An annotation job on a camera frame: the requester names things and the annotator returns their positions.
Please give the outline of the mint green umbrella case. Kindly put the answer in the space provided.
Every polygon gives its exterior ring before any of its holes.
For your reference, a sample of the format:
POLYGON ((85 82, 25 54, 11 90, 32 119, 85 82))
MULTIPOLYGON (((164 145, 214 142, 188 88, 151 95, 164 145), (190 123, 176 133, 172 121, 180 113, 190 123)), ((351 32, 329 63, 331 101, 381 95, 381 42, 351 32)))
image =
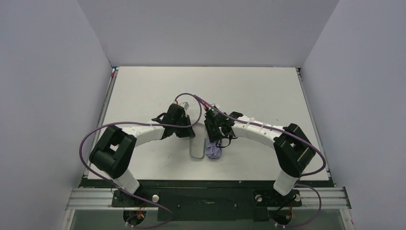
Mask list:
POLYGON ((198 123, 192 127, 195 137, 190 138, 189 156, 200 160, 205 156, 207 132, 205 125, 198 123))

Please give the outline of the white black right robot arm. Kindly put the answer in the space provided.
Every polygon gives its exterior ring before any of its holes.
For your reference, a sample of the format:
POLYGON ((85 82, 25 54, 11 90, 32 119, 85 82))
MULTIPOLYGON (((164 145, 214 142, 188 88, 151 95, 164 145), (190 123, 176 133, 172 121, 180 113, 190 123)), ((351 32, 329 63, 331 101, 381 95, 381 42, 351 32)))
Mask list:
POLYGON ((247 138, 272 148, 281 169, 274 182, 273 192, 278 199, 295 199, 292 190, 316 154, 298 125, 291 123, 288 126, 270 126, 239 112, 222 114, 216 107, 208 106, 204 110, 208 138, 217 147, 222 148, 223 139, 231 141, 247 138))

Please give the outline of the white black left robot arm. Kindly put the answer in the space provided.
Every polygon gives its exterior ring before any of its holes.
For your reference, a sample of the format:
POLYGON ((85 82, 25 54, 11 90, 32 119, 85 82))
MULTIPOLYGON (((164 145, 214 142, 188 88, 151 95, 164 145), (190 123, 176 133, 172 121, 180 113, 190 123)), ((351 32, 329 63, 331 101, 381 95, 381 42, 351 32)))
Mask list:
POLYGON ((151 119, 144 126, 124 128, 111 125, 106 128, 90 153, 89 160, 107 174, 123 193, 135 204, 144 200, 141 184, 130 172, 128 166, 135 147, 155 140, 163 140, 175 134, 179 138, 193 138, 195 132, 186 111, 187 102, 172 103, 167 112, 151 119))

